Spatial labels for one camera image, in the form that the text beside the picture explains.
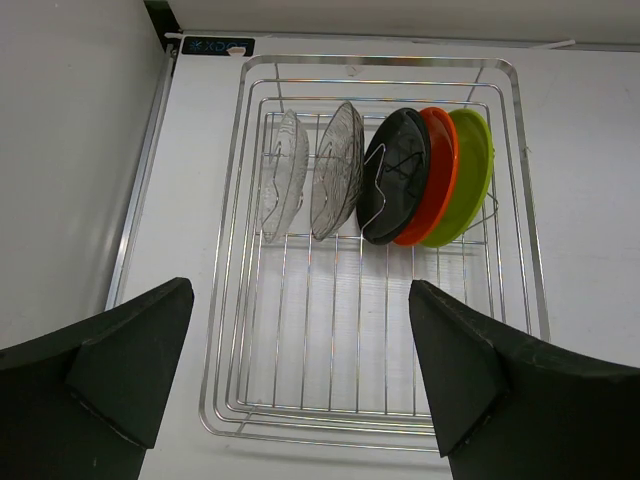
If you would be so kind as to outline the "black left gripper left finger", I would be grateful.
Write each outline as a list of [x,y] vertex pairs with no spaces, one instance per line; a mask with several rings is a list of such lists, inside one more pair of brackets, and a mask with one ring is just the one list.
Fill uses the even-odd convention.
[[4,479],[136,479],[153,449],[194,304],[176,277],[1,352]]

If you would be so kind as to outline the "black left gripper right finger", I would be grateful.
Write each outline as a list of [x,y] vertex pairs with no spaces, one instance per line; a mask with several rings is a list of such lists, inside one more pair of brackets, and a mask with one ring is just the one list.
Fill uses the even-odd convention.
[[425,280],[409,316],[437,446],[456,479],[635,479],[639,371],[488,317]]

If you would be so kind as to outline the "clear textured glass plate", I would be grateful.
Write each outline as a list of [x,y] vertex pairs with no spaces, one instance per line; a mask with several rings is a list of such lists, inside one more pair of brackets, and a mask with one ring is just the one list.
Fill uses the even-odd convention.
[[283,237],[301,208],[309,163],[309,138],[296,112],[282,117],[263,164],[261,233],[270,244]]

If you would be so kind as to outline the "lime green plastic plate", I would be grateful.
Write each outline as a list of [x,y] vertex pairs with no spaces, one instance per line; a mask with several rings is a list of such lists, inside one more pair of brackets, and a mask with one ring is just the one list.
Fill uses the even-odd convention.
[[457,179],[442,219],[421,242],[429,248],[447,245],[469,228],[481,209],[494,171],[494,146],[486,120],[471,109],[456,109],[449,116],[458,137]]

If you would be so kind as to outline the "black plastic plate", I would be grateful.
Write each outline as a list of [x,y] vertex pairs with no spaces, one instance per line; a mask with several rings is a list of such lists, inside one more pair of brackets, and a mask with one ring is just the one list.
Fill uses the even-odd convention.
[[364,156],[362,191],[356,205],[366,241],[394,241],[416,214],[426,188],[431,144],[417,110],[399,108],[377,128]]

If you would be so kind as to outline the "orange plastic plate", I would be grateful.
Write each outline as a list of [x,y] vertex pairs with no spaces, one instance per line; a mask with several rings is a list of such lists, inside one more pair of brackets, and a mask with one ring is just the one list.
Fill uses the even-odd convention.
[[427,107],[420,111],[431,142],[426,188],[409,225],[394,240],[413,246],[425,240],[441,222],[455,189],[459,167],[459,142],[454,122],[445,110]]

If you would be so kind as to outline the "blue brand label sticker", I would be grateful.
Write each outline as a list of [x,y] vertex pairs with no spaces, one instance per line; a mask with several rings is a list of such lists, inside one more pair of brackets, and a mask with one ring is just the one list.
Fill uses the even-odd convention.
[[251,57],[254,54],[255,39],[246,37],[207,37],[185,36],[181,53],[199,56],[229,56],[229,51],[239,49],[240,55]]

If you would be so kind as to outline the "aluminium table edge rail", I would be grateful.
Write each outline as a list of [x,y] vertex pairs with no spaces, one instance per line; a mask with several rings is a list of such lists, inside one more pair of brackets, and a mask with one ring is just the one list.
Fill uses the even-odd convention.
[[167,101],[171,89],[176,48],[169,44],[165,50],[163,65],[145,130],[131,195],[124,219],[117,255],[114,263],[105,309],[110,310],[122,302],[137,233],[144,210],[148,185],[152,175]]

